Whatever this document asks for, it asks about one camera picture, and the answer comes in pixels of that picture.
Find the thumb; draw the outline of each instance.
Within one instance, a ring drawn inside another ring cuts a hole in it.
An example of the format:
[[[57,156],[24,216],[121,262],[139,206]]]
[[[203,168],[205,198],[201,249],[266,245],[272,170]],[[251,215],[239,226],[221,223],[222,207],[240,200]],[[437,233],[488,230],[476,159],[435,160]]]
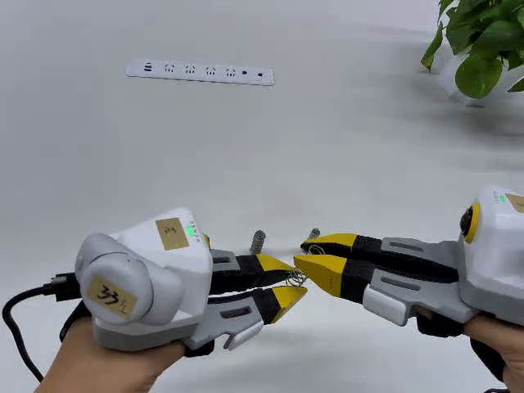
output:
[[[145,350],[143,355],[152,363],[155,374],[160,375],[177,360],[180,360],[186,351],[181,341],[174,341],[165,346]]]
[[[497,319],[475,317],[464,326],[464,334],[483,342],[502,355],[524,349],[524,329]]]

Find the yellow fingertip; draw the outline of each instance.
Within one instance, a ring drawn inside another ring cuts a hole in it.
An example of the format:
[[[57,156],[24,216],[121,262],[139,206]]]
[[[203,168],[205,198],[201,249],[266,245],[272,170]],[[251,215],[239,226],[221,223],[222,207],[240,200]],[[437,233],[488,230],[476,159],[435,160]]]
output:
[[[343,246],[352,247],[353,243],[355,243],[357,236],[358,235],[356,233],[334,233],[333,235],[307,239],[304,241],[304,244],[336,243],[342,244]]]
[[[290,266],[289,264],[284,264],[281,260],[277,260],[272,256],[257,254],[256,258],[259,260],[260,266],[262,266],[262,269],[265,272],[269,272],[272,270],[287,270],[289,272],[293,271],[292,266]]]
[[[273,321],[271,321],[271,323],[275,323],[289,311],[298,300],[302,299],[308,290],[304,287],[275,287],[272,288],[272,291],[277,298],[278,305],[280,305],[280,311],[278,311]]]
[[[211,249],[210,237],[204,233],[204,240],[206,240],[207,248]]]
[[[346,258],[334,255],[297,255],[295,266],[321,289],[340,297]]]

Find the cable connector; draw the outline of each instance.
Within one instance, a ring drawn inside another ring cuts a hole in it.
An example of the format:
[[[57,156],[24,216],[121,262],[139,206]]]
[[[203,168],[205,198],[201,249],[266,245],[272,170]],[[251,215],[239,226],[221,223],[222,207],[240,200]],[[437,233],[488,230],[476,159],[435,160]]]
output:
[[[55,295],[56,301],[79,299],[80,285],[74,273],[60,273],[44,284],[44,295]]]

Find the human hand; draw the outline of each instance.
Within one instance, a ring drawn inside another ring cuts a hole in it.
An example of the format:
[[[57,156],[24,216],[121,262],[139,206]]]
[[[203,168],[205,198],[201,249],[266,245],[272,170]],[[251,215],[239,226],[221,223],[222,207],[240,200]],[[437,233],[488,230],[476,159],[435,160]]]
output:
[[[506,363],[504,383],[511,393],[524,393],[524,327],[479,316],[466,323],[464,334],[496,350]]]
[[[179,342],[139,352],[101,348],[91,318],[71,326],[46,377],[35,393],[145,393],[184,356]]]

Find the green leaf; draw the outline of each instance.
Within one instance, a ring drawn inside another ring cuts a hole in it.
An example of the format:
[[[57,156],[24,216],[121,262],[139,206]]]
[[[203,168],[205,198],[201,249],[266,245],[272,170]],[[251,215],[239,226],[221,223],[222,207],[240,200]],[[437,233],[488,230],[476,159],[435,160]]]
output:
[[[429,71],[431,71],[431,66],[433,65],[433,60],[435,59],[435,53],[439,49],[439,47],[442,45],[442,30],[444,29],[444,26],[442,25],[442,22],[439,23],[438,30],[436,31],[435,38],[431,43],[429,44],[429,47],[427,47],[426,53],[424,53],[424,56],[422,57],[422,60],[420,62],[423,66],[425,66]]]
[[[524,2],[522,0],[502,0],[501,5],[503,10],[502,17],[505,19],[524,7]]]
[[[519,51],[511,51],[508,54],[508,70],[512,70],[513,68],[517,68],[524,64],[524,60],[521,57],[521,54]]]
[[[484,21],[484,20],[488,20],[488,19],[495,19],[495,20],[503,19],[503,17],[502,17],[502,7],[500,5],[496,5],[494,7],[489,7],[489,8],[486,8],[485,10],[483,10],[478,15],[478,20],[480,20],[480,21]]]
[[[470,12],[474,8],[480,6],[482,3],[489,2],[490,0],[460,0],[457,7],[457,13],[459,15]]]
[[[512,88],[508,90],[510,93],[524,92],[524,78],[516,82]]]
[[[448,11],[445,12],[445,14],[449,18],[453,18],[453,16],[455,15],[456,12],[457,12],[457,7],[451,7]]]
[[[440,0],[439,2],[439,5],[440,5],[440,10],[439,10],[439,19],[440,17],[442,16],[442,12],[445,11],[445,9],[447,7],[449,7],[449,5],[453,2],[453,0]]]
[[[524,43],[524,30],[517,22],[496,20],[473,44],[472,53],[511,51]]]
[[[458,89],[471,98],[487,96],[499,82],[502,73],[502,61],[498,58],[486,58],[470,55],[458,67],[455,83]]]
[[[445,30],[445,37],[449,41],[449,45],[453,50],[453,54],[456,55],[464,49],[466,49],[469,45],[471,45],[471,37],[477,31],[479,30],[471,25],[464,25],[459,27],[450,27],[448,25],[448,27]]]
[[[518,23],[521,24],[522,28],[524,28],[524,8],[521,8],[520,10],[518,10],[517,20],[518,20]]]

